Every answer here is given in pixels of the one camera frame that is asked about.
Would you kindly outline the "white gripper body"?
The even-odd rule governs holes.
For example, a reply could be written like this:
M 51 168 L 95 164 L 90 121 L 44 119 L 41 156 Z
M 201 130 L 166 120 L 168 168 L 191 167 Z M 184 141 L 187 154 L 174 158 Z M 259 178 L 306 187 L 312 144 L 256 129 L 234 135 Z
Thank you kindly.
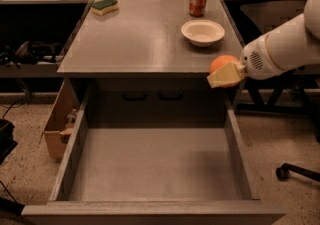
M 240 60 L 246 75 L 252 79 L 265 80 L 276 75 L 277 69 L 267 51 L 266 35 L 248 43 L 241 52 Z

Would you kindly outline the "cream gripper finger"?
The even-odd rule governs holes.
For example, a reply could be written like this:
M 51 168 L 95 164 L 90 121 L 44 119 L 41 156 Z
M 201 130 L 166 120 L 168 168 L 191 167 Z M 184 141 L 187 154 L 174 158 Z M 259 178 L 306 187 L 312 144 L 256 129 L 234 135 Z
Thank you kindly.
M 210 67 L 207 81 L 212 88 L 227 88 L 240 83 L 245 78 L 245 67 L 236 61 L 216 62 Z

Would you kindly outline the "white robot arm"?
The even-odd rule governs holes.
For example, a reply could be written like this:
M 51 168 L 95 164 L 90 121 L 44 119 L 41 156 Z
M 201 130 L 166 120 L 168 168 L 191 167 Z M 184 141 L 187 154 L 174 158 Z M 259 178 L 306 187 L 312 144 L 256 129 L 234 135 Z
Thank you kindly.
M 221 55 L 210 66 L 211 88 L 232 87 L 245 78 L 265 80 L 320 63 L 320 0 L 307 0 L 303 13 L 247 44 L 239 58 Z

